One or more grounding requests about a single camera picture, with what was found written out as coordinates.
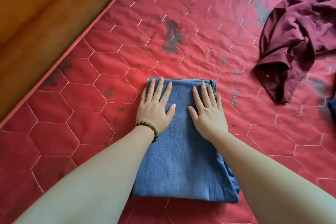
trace bracelet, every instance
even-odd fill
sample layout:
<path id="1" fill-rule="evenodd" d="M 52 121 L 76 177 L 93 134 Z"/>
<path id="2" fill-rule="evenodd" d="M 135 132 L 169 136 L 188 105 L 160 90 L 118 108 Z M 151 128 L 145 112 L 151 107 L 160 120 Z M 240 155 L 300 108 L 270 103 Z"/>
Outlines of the bracelet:
<path id="1" fill-rule="evenodd" d="M 152 129 L 153 132 L 154 132 L 154 140 L 152 141 L 152 143 L 157 141 L 157 137 L 159 136 L 159 135 L 158 135 L 159 132 L 158 132 L 158 130 L 156 129 L 155 126 L 152 126 L 152 125 L 151 125 L 151 123 L 141 121 L 141 122 L 138 122 L 138 123 L 135 125 L 135 127 L 136 127 L 136 126 L 146 126 L 146 127 L 149 127 L 150 129 Z"/>

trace mattress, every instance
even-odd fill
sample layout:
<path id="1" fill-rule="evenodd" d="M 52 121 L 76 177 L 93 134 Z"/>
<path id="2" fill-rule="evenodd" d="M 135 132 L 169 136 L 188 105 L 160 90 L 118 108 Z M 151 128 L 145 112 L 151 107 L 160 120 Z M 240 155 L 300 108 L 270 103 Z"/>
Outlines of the mattress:
<path id="1" fill-rule="evenodd" d="M 285 106 L 251 73 L 280 1 L 113 0 L 1 123 L 0 223 L 127 134 L 159 76 L 217 80 L 232 134 L 336 197 L 335 58 L 317 60 Z M 236 205 L 131 197 L 119 223 L 256 220 L 241 193 Z"/>

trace burgundy cloth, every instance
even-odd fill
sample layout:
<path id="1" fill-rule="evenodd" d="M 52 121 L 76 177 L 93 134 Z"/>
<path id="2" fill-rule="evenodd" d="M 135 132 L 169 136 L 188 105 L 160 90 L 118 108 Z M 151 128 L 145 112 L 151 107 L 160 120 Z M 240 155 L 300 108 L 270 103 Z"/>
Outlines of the burgundy cloth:
<path id="1" fill-rule="evenodd" d="M 254 73 L 275 102 L 288 103 L 315 57 L 336 49 L 336 0 L 284 0 L 260 37 Z"/>

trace orange wooden surface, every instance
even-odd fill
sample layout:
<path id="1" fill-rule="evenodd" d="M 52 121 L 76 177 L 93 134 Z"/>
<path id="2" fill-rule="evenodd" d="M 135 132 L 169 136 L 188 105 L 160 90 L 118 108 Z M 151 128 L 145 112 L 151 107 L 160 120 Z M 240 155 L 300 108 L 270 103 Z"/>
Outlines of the orange wooden surface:
<path id="1" fill-rule="evenodd" d="M 0 120 L 111 0 L 0 0 Z"/>

